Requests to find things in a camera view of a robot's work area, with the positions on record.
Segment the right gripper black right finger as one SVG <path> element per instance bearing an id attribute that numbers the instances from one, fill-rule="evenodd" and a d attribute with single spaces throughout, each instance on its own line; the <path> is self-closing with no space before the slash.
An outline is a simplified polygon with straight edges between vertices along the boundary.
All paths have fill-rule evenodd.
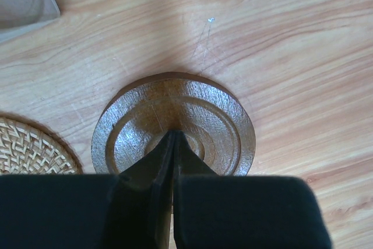
<path id="1" fill-rule="evenodd" d="M 220 176 L 174 144 L 174 238 L 178 248 L 332 248 L 314 193 L 297 177 Z"/>

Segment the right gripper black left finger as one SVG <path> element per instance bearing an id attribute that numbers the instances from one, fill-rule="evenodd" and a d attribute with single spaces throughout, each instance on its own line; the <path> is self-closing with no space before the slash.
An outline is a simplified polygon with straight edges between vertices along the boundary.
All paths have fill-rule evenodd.
<path id="1" fill-rule="evenodd" d="M 2 248 L 167 248 L 175 134 L 120 174 L 3 175 Z"/>

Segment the brown round coaster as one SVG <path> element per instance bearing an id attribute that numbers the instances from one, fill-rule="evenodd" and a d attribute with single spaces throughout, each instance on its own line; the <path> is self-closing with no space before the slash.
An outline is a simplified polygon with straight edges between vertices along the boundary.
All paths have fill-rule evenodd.
<path id="1" fill-rule="evenodd" d="M 126 170 L 171 130 L 219 175 L 244 176 L 252 166 L 255 130 L 239 100 L 208 78 L 165 72 L 130 83 L 106 105 L 91 142 L 96 173 Z"/>

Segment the woven rattan coaster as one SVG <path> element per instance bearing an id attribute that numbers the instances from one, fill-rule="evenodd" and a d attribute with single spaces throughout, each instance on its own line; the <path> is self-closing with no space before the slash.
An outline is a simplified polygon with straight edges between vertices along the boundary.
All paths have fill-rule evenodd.
<path id="1" fill-rule="evenodd" d="M 80 174 L 78 161 L 55 139 L 1 117 L 1 174 Z"/>

